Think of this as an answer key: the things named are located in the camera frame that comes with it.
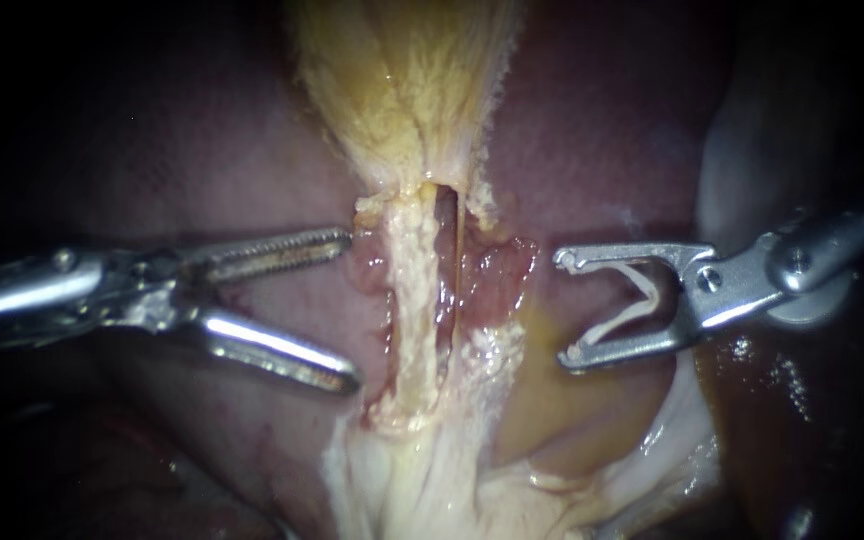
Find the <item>left arm instrument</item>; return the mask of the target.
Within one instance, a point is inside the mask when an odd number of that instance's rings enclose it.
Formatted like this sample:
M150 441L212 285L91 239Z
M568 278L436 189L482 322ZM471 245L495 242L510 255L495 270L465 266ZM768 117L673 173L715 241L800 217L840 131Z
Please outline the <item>left arm instrument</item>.
M168 252L63 247L0 264L0 351L105 327L175 330L203 312L187 278Z

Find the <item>left arm instrument jaw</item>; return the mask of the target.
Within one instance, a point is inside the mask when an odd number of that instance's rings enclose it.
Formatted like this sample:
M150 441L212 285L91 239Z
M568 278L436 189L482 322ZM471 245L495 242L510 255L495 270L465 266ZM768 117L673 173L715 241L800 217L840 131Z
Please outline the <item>left arm instrument jaw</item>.
M179 252L179 275L198 285L221 285L335 260L352 244L341 227L215 243Z
M199 312L193 323L216 357L330 395L352 395L362 388L361 373L353 363L296 335L219 309Z

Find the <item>right arm instrument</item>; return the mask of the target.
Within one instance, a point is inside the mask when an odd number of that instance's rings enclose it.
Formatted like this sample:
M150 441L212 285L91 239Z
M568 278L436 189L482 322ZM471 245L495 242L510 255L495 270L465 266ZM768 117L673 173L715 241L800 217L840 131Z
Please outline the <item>right arm instrument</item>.
M844 305L863 258L864 211L801 217L738 253L681 270L683 295L670 328L709 335L757 317L791 329L820 326Z

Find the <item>right arm instrument jaw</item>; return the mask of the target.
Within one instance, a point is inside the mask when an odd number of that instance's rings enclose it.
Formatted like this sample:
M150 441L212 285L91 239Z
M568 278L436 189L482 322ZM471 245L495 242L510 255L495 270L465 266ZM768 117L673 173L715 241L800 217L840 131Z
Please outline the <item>right arm instrument jaw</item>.
M649 356L671 354L697 343L702 334L687 325L606 340L608 328L595 325L575 342L556 353L558 364L569 373L586 373Z
M589 273L599 263L660 261L676 273L681 273L695 261L716 257L716 248L708 243L596 243L559 247L552 255L552 263L557 269L569 273Z

